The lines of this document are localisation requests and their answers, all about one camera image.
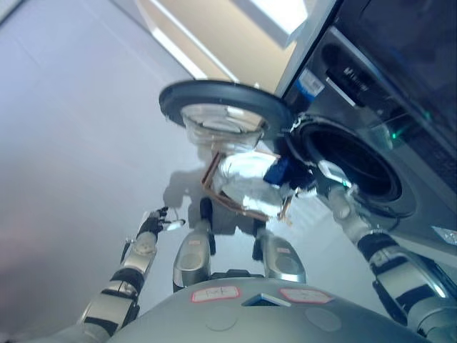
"label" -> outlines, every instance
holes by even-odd
[[[211,302],[214,300],[234,299],[240,296],[240,291],[235,286],[222,286],[200,289],[192,293],[192,302]]]
[[[291,251],[289,249],[287,249],[287,248],[276,248],[276,251],[277,252],[281,252],[283,254],[290,254],[291,253]]]
[[[325,86],[309,69],[305,68],[298,78],[298,87],[311,101],[323,91]]]
[[[280,293],[290,302],[303,302],[307,304],[326,304],[333,298],[315,289],[281,288]]]

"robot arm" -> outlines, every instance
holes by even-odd
[[[455,284],[446,284],[426,263],[400,247],[388,232],[374,229],[360,215],[360,204],[346,191],[332,186],[328,205],[333,218],[370,264],[376,280],[373,287],[387,312],[400,324],[432,342],[457,342]]]
[[[140,308],[139,295],[156,256],[159,232],[167,224],[168,229],[184,224],[183,220],[167,222],[167,210],[164,207],[145,213],[136,240],[127,242],[124,247],[119,269],[92,299],[77,324],[30,343],[102,343],[135,320]]]

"washing machine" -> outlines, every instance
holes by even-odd
[[[338,166],[358,185],[358,201],[373,227],[457,267],[455,112],[425,111],[423,99],[416,101],[395,80],[401,69],[386,69],[343,33],[348,2],[282,99],[237,83],[184,81],[161,92],[161,110],[196,144],[236,151],[252,149],[260,139],[286,142],[280,152],[311,171],[322,161]],[[452,112],[452,106],[446,103],[444,110]]]

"laundry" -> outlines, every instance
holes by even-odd
[[[277,159],[275,155],[259,151],[232,154],[220,162],[212,188],[217,194],[223,192],[244,209],[277,217],[290,189],[263,180]]]

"gray floor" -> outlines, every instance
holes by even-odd
[[[26,1],[0,26],[0,334],[76,321],[144,211],[166,202],[194,214],[206,158],[157,103],[188,78],[107,0]],[[249,220],[217,213],[222,232],[249,231]],[[291,220],[270,228],[297,248],[309,283],[384,313],[368,267],[321,203],[295,203]],[[171,293],[187,230],[161,236],[142,309]],[[217,236],[213,270],[261,272],[242,231]]]

